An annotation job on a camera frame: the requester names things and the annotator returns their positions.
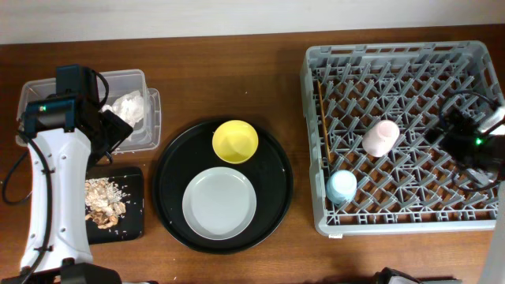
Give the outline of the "white napkin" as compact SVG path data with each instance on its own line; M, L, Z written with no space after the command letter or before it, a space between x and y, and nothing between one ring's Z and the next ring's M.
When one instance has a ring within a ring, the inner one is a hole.
M115 100L112 105L104 105L102 112L111 111L120 117L132 128L144 117L144 98L140 91L136 90L123 95Z

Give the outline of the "food leftovers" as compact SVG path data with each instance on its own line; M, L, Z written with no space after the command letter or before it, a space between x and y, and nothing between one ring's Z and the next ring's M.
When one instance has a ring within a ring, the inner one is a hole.
M85 220L93 221L101 230L108 230L119 224L119 219L126 213L126 205L122 201L127 197L119 185L108 177L88 179L84 185Z

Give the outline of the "pink cup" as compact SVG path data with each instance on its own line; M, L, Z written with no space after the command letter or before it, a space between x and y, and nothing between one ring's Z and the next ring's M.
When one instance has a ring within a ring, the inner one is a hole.
M394 147L399 134L399 127L395 122L379 121L363 136L362 147L371 156L382 157Z

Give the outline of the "yellow bowl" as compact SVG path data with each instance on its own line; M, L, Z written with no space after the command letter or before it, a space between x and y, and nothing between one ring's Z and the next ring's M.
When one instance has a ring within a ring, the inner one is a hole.
M259 136L248 122L230 120L222 123L214 131L211 145L214 153L222 161L241 164L256 153Z

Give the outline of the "blue cup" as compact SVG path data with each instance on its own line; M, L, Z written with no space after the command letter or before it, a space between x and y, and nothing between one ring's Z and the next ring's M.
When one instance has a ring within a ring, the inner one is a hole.
M348 170L337 170L326 183L327 198L334 204L351 201L357 192L357 179Z

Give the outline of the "grey plate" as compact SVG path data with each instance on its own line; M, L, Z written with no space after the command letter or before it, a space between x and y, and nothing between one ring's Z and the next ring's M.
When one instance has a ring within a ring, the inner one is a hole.
M224 241L242 233L256 213L256 191L241 172L213 167L197 174L186 186L182 212L197 235Z

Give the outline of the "wooden chopstick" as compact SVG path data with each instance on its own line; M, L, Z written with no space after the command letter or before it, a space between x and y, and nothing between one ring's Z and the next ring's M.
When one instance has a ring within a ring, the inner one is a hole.
M329 141L328 141L328 133L327 133L327 126L326 126L326 115L324 113L324 101L323 101L323 96L322 96L322 84L317 81L317 91L318 91L318 99L319 99L319 104L320 104L320 116L321 116L321 124L323 127L323 135L324 135L324 147L327 155L327 162L328 165L333 162L333 158L331 157L331 151L329 148Z

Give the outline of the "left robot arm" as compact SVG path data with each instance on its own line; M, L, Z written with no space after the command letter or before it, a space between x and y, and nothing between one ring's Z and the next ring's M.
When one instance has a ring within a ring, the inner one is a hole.
M120 283L93 263L85 224L85 178L132 128L101 99L53 95L27 104L18 136L32 164L31 218L18 276L7 283Z

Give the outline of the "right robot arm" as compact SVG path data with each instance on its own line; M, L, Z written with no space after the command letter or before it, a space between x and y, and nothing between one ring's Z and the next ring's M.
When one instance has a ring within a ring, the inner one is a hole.
M481 153L476 154L466 170L479 183L488 180L482 190L498 188L499 210L492 243L479 283L504 282L504 107L479 124L477 136L483 140Z

